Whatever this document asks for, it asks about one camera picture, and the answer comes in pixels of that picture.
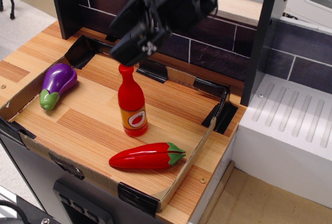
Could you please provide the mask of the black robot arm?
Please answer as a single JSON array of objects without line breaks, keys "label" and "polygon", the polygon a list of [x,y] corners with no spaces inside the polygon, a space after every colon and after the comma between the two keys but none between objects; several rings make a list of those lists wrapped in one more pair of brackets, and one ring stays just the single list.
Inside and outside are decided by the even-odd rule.
[{"label": "black robot arm", "polygon": [[119,41],[110,55],[132,66],[217,9],[218,0],[129,0],[109,26],[109,36]]}]

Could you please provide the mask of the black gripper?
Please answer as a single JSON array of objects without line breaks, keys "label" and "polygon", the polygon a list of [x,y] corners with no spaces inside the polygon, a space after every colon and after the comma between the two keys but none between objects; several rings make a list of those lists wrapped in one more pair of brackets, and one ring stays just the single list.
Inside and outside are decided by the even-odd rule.
[{"label": "black gripper", "polygon": [[154,54],[172,32],[187,32],[216,8],[216,0],[129,0],[108,34],[122,39],[110,56],[133,66]]}]

